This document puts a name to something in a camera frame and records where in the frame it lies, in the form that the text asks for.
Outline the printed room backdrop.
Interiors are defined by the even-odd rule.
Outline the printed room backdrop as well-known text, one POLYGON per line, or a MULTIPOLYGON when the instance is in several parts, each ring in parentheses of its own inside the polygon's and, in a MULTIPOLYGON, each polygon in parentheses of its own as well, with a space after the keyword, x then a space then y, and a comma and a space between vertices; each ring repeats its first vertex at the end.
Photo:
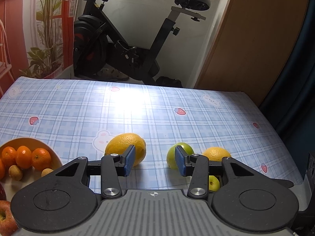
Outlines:
POLYGON ((20 76, 71 78, 77 0, 1 0, 1 94, 20 76))

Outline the dark purple mangosteen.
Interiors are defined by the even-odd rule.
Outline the dark purple mangosteen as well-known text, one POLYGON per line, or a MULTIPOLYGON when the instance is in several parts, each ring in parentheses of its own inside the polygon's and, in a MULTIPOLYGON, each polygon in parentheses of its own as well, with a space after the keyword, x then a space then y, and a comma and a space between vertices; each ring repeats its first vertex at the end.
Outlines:
POLYGON ((3 186, 0 184, 0 200, 6 201, 6 193, 3 186))

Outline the yellow lemon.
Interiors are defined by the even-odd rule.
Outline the yellow lemon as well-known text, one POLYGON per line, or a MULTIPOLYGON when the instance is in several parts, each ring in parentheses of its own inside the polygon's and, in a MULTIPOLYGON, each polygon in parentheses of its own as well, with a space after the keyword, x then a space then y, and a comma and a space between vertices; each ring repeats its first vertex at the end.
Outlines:
POLYGON ((231 157, 229 151, 220 147, 210 147, 203 151, 203 156, 206 156, 210 161, 221 161, 224 157, 231 157))
POLYGON ((146 143, 143 138, 135 133, 123 133, 111 139, 105 148, 105 155, 112 153, 121 155, 130 145, 134 145, 136 148, 133 166, 137 166, 146 156, 146 143))

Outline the brown longan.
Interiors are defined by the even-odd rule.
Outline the brown longan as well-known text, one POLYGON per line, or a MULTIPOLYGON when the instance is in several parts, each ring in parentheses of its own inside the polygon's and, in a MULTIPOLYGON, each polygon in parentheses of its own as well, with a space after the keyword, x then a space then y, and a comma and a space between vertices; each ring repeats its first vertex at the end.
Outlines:
POLYGON ((20 181, 23 178, 23 172, 17 165, 10 166, 8 174, 14 181, 20 181))
POLYGON ((41 177, 44 177, 44 176, 46 176, 46 175, 48 175, 49 173, 52 173, 52 172, 53 172, 53 169, 46 168, 46 169, 42 170, 41 177))

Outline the large mandarin orange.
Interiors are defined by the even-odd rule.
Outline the large mandarin orange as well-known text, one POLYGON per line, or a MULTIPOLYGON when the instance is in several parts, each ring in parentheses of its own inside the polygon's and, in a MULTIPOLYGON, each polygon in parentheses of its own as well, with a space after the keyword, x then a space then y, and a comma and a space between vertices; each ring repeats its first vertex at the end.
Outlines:
POLYGON ((46 168, 51 168, 52 158, 44 148, 37 148, 32 152, 31 164, 37 171, 42 171, 46 168))

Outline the green apple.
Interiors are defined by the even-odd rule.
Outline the green apple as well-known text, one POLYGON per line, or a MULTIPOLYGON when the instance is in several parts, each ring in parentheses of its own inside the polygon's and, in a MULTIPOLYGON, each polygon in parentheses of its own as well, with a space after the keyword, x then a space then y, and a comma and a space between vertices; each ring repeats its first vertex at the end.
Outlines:
POLYGON ((177 146, 181 146, 188 155, 192 155, 194 153, 192 147, 189 146, 187 143, 178 142, 175 145, 173 145, 167 153, 167 164, 171 169, 178 169, 175 161, 175 148, 177 146))
POLYGON ((209 191, 213 191, 216 192, 220 189, 221 185, 220 185, 220 181, 218 180, 218 178, 214 175, 209 175, 209 191))

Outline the wooden door panel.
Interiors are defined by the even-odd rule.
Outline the wooden door panel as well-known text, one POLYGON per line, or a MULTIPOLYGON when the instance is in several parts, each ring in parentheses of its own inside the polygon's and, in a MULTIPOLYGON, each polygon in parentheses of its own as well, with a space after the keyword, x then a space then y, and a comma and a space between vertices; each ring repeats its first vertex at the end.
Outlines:
POLYGON ((308 2, 229 0, 195 87, 241 91, 260 104, 291 54, 308 2))

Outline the red apple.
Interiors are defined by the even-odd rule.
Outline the red apple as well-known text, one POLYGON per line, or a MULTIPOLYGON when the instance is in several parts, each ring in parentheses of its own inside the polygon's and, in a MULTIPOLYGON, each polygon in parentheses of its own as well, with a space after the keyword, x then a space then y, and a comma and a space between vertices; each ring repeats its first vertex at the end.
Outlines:
POLYGON ((11 213, 11 203, 9 201, 0 201, 0 234, 2 236, 10 236, 18 230, 15 219, 11 213))

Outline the blue plaid tablecloth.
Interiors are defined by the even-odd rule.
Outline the blue plaid tablecloth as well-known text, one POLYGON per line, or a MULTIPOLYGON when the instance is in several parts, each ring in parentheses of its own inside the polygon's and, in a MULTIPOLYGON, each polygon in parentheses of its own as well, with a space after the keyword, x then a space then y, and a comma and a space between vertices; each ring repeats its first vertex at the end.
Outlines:
POLYGON ((190 179, 168 167, 178 142, 201 153, 221 147, 271 178, 300 184, 303 177, 284 143, 243 92, 20 77, 1 98, 1 142, 32 137, 67 163, 99 160, 123 133, 146 142, 146 157, 124 189, 187 189, 190 179))

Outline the small mandarin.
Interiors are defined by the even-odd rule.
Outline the small mandarin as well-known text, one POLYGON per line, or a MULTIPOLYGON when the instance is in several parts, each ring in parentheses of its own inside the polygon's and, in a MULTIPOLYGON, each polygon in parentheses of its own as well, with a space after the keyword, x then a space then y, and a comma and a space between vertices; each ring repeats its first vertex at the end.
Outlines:
POLYGON ((16 155, 17 152, 13 147, 5 147, 2 150, 2 162, 7 169, 12 165, 16 165, 16 155))
POLYGON ((2 180, 4 178, 5 173, 6 173, 5 165, 3 164, 2 160, 0 159, 0 180, 2 180))

